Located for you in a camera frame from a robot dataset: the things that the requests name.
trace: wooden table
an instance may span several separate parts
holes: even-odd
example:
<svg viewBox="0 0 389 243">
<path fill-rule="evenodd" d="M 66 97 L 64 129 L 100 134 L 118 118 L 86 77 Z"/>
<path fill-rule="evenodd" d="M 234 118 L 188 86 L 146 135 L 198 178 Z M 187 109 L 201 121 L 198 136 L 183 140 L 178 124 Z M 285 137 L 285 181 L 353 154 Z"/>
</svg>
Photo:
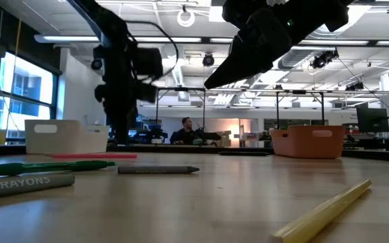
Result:
<svg viewBox="0 0 389 243">
<path fill-rule="evenodd" d="M 50 161 L 1 157 L 0 163 Z M 139 154 L 120 165 L 191 165 L 192 175 L 76 173 L 74 186 L 0 198 L 0 242 L 266 242 L 360 179 L 373 182 L 314 242 L 389 242 L 389 162 Z"/>
</svg>

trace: person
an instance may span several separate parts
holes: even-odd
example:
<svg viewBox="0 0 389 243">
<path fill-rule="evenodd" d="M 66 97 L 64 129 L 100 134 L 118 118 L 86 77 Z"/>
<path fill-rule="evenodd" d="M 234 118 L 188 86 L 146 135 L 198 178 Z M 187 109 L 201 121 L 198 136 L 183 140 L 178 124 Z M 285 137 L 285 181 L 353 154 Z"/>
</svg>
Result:
<svg viewBox="0 0 389 243">
<path fill-rule="evenodd" d="M 182 118 L 183 128 L 172 135 L 173 144 L 193 144 L 195 131 L 192 130 L 192 120 L 189 117 Z"/>
</svg>

